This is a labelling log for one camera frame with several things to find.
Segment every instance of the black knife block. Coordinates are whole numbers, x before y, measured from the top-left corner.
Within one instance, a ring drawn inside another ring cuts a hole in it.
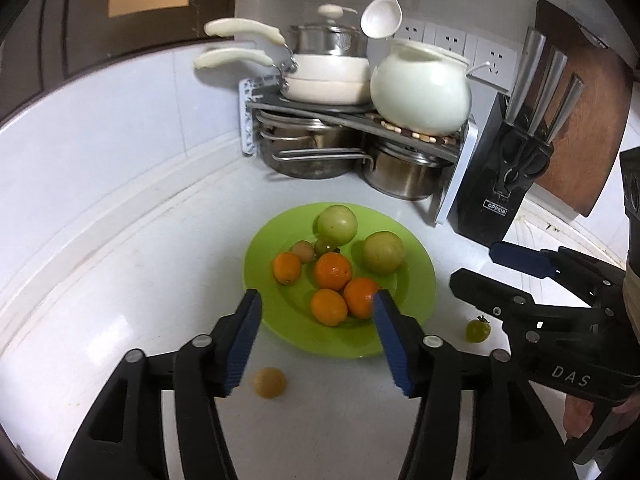
[[[519,187],[515,187],[508,196],[495,190],[495,184],[500,175],[502,141],[507,139],[507,142],[515,142],[516,136],[521,138],[526,136],[527,115],[530,113],[529,109],[523,107],[515,126],[510,126],[504,122],[506,108],[506,97],[498,94],[476,153],[456,197],[458,210],[456,231],[465,238],[486,247],[503,240],[525,194],[533,184],[533,180],[526,180]],[[537,134],[540,137],[546,135],[545,124],[542,124]],[[540,150],[548,156],[553,154],[553,146],[547,146],[538,138],[529,141],[538,143]]]

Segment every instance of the orange fruit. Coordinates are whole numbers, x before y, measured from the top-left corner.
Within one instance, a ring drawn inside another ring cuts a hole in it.
[[[322,324],[336,326],[347,319],[349,313],[344,298],[330,288],[321,288],[312,297],[311,313]]]
[[[353,278],[342,292],[349,313],[358,319],[370,319],[373,314],[373,296],[380,286],[371,278]]]
[[[323,254],[316,261],[314,277],[319,288],[342,290],[351,281],[351,264],[341,254]]]
[[[302,262],[293,253],[282,253],[271,262],[271,269],[279,283],[291,285],[302,274]]]

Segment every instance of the oppein label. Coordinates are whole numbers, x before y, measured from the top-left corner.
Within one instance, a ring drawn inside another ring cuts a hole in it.
[[[502,207],[501,205],[497,205],[487,199],[484,200],[482,207],[485,207],[489,211],[493,211],[494,213],[498,213],[498,215],[501,216],[505,216],[507,214],[507,208]]]

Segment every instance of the cutting board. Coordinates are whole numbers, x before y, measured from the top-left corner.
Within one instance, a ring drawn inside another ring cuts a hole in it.
[[[525,102],[531,106],[535,101],[552,45],[567,55],[568,62],[546,112],[547,124],[572,72],[585,83],[574,112],[554,140],[549,169],[536,183],[588,216],[618,156],[631,103],[633,72],[613,50],[591,43],[570,15],[546,0],[538,0],[536,29],[546,36],[545,51]]]

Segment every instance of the green plate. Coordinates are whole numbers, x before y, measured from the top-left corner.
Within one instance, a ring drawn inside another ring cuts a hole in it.
[[[319,323],[309,301],[315,293],[313,263],[303,266],[302,277],[293,285],[280,285],[271,273],[271,261],[298,240],[316,241],[316,217],[332,203],[315,203],[289,209],[258,231],[244,257],[244,286],[262,296],[262,320],[278,336],[313,354],[354,359],[382,352],[376,327],[370,320],[349,317],[337,327]],[[418,238],[404,226],[378,211],[344,204],[358,219],[358,233],[340,247],[353,266],[353,276],[368,276],[386,288],[403,314],[422,324],[435,304],[436,279],[431,259]],[[406,248],[402,266],[388,276],[377,276],[362,267],[362,243],[377,231],[397,234]]]

